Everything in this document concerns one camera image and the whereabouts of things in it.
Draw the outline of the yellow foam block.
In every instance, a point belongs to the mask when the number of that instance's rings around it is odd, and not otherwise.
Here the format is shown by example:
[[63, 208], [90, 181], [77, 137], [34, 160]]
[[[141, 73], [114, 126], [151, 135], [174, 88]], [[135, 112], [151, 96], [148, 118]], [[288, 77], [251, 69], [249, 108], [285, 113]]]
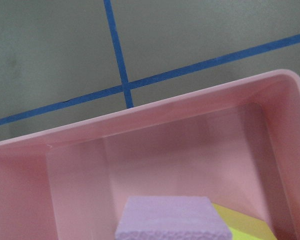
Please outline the yellow foam block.
[[260, 219], [212, 204], [232, 233], [233, 240], [276, 240], [268, 224]]

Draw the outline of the pink plastic bin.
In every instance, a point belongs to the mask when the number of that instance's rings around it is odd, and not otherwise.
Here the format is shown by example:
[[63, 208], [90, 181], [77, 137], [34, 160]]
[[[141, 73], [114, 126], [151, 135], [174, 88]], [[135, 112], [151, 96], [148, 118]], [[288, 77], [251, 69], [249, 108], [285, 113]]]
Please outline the pink plastic bin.
[[300, 77], [274, 70], [0, 141], [0, 240], [112, 240], [130, 196], [207, 196], [300, 240]]

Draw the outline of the pink foam block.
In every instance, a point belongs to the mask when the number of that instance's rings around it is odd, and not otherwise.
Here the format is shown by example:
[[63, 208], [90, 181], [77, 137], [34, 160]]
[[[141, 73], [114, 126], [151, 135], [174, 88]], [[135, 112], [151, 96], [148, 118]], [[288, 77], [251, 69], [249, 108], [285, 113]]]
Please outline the pink foam block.
[[205, 196], [131, 196], [116, 240], [231, 240], [233, 234]]

